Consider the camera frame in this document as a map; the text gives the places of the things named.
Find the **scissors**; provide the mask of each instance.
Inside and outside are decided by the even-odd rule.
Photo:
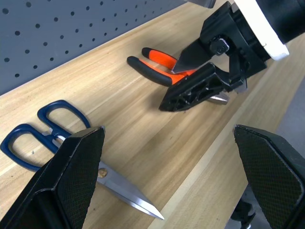
[[[90,128],[88,119],[73,105],[65,100],[58,100],[42,107],[38,112],[38,118],[50,127],[50,133],[41,133],[29,124],[21,124],[15,127],[2,141],[0,149],[18,165],[31,170],[38,171],[41,167],[33,165],[16,156],[12,146],[14,141],[23,134],[32,134],[39,142],[47,147],[52,153],[56,153],[61,144],[56,139],[64,141],[71,135],[68,131],[49,119],[49,114],[59,108],[65,108],[77,115],[86,128]],[[162,214],[150,202],[149,199],[132,183],[121,174],[115,172],[108,165],[100,161],[97,182],[107,187],[115,196],[132,207],[158,219],[164,219]]]

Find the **wooden tabletop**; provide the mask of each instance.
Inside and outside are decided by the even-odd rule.
[[[84,228],[224,228],[247,180],[234,143],[235,124],[275,131],[305,73],[305,37],[288,44],[291,55],[268,63],[251,77],[244,94],[230,93],[228,105],[204,102],[187,112],[158,110],[166,88],[139,75],[126,63],[143,47],[177,56],[199,36],[213,10],[186,3],[0,97],[0,140],[21,123],[48,128],[36,113],[65,99],[92,126],[106,126],[102,159],[134,183],[161,211],[150,217],[96,185]],[[227,69],[226,57],[213,59]],[[65,110],[51,118],[70,131],[84,128]],[[32,136],[15,150],[39,165],[51,157]],[[0,219],[33,176],[0,154]]]

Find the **textured rubber pad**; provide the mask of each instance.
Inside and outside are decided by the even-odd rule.
[[[267,131],[238,125],[234,136],[270,226],[291,228],[304,207],[305,160],[284,138]]]
[[[86,218],[104,143],[104,131],[87,135],[78,144],[57,188],[57,196],[74,229],[81,229]]]

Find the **pliers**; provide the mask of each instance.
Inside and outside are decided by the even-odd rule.
[[[169,70],[172,70],[177,62],[176,58],[162,51],[147,47],[142,49],[142,55],[151,61],[165,66]],[[128,57],[127,63],[147,79],[166,87],[174,85],[184,77],[191,77],[192,74],[196,71],[188,70],[178,74],[168,73],[152,66],[146,61],[141,60],[135,56]],[[221,92],[219,95],[212,96],[209,101],[217,104],[227,104],[229,101],[229,97],[227,94]]]

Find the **black handle grip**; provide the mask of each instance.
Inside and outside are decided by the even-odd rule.
[[[171,86],[173,83],[172,79],[169,76],[157,72],[156,70],[152,69],[151,67],[140,61],[137,57],[128,57],[127,63],[138,73],[155,83],[161,84],[166,87]]]

